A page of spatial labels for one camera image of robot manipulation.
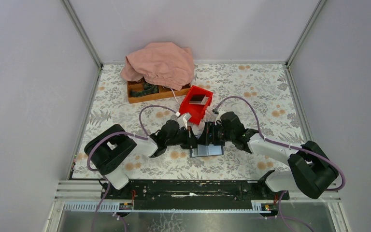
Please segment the navy blue card holder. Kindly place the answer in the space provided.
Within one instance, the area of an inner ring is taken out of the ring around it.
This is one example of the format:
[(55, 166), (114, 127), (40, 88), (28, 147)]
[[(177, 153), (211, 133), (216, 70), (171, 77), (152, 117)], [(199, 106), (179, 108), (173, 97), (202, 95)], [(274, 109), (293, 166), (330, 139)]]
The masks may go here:
[(196, 148), (191, 149), (191, 158), (203, 158), (224, 155), (224, 149), (221, 145), (197, 145)]

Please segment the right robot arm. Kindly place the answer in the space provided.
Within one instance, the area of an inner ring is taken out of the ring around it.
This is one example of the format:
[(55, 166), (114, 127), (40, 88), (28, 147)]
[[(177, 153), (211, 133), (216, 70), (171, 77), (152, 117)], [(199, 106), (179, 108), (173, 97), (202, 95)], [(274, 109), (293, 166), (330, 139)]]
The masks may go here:
[(271, 141), (259, 130), (247, 129), (234, 112), (222, 114), (216, 122), (206, 122), (198, 137), (199, 145), (224, 146), (226, 142), (238, 150), (269, 156), (289, 166), (288, 171), (272, 171), (261, 178), (257, 191), (264, 199), (281, 191), (301, 191), (307, 197), (317, 199), (339, 176), (338, 170), (328, 163), (327, 156), (315, 142), (289, 145), (280, 140)]

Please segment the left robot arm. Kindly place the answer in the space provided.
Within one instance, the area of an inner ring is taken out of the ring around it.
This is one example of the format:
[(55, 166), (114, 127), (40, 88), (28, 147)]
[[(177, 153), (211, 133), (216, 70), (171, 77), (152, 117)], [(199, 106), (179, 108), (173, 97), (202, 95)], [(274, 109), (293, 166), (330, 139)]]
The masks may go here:
[(198, 146), (198, 138), (191, 127), (180, 127), (174, 120), (168, 120), (161, 129), (146, 137), (125, 131), (114, 124), (88, 142), (84, 152), (88, 156), (88, 169), (99, 172), (112, 186), (112, 193), (123, 199), (130, 194), (129, 177), (120, 167), (130, 155), (144, 155), (156, 158), (165, 153), (169, 146), (179, 145), (192, 150)]

